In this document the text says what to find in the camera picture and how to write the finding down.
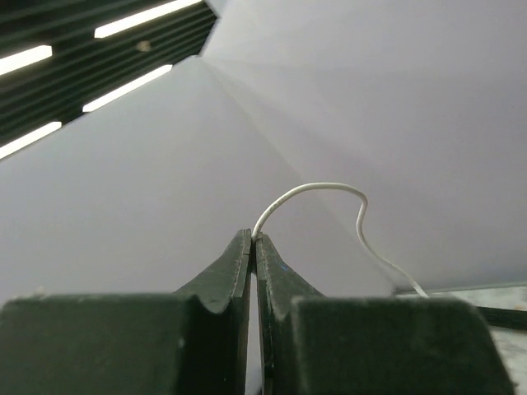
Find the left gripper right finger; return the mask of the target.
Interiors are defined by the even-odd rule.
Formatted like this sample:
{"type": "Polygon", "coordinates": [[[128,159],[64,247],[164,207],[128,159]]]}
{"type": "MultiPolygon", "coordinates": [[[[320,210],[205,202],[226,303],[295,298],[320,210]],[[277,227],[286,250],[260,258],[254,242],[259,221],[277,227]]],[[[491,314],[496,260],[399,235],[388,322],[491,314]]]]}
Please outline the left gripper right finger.
{"type": "Polygon", "coordinates": [[[254,242],[263,394],[296,393],[296,343],[291,326],[291,302],[323,294],[295,272],[272,240],[260,234],[254,242]]]}

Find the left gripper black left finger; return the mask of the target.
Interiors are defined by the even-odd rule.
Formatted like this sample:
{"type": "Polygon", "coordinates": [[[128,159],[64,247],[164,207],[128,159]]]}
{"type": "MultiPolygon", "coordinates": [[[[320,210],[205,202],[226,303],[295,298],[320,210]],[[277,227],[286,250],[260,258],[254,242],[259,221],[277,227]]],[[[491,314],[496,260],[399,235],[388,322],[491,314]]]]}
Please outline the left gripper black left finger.
{"type": "Polygon", "coordinates": [[[243,394],[250,315],[249,230],[175,294],[184,301],[176,394],[243,394]]]}

